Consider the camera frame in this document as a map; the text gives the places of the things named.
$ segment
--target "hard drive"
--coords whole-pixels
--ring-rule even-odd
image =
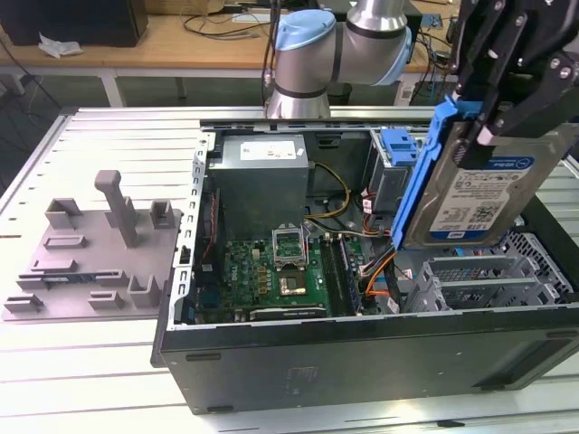
[[[465,123],[456,123],[408,219],[402,247],[492,246],[500,242],[565,155],[578,129],[562,125],[540,138],[495,137],[480,170],[452,160]]]

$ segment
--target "motherboard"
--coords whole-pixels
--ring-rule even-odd
[[[342,316],[359,309],[350,293],[357,291],[355,275],[365,260],[359,240],[286,235],[227,241],[223,279],[201,289],[197,321]],[[332,251],[342,246],[339,254]]]

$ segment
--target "aluminum work table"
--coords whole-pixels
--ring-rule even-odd
[[[106,209],[100,169],[122,173],[136,209],[166,198],[185,204],[200,118],[259,118],[256,108],[81,109],[56,119],[0,199],[0,298],[46,228],[53,197]],[[427,119],[432,108],[342,108],[340,117],[388,113]],[[579,241],[579,179],[559,165],[538,193]],[[576,432],[579,355],[518,392],[490,392],[287,410],[194,416],[167,369],[149,364],[156,320],[48,324],[0,322],[0,432]],[[444,428],[458,421],[464,426]]]

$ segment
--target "blue drive bracket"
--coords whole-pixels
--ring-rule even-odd
[[[401,128],[383,129],[380,132],[380,138],[382,139],[382,147],[392,159],[393,166],[414,166],[416,164],[418,157],[416,141],[408,134],[408,131]]]
[[[454,101],[446,97],[446,100],[434,109],[434,116],[426,137],[426,145],[418,156],[404,197],[394,216],[391,233],[393,245],[397,250],[403,245],[405,230],[413,217],[413,210],[421,200],[422,192],[428,184],[432,169],[441,156],[441,151],[444,148],[442,140],[446,137],[446,131],[452,128],[453,121],[474,119],[479,115],[481,107],[482,102],[480,101]]]

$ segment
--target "robotic arm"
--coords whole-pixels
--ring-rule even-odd
[[[275,90],[268,118],[329,118],[331,81],[388,85],[408,60],[405,0],[360,0],[336,23],[328,11],[305,10],[280,22]]]

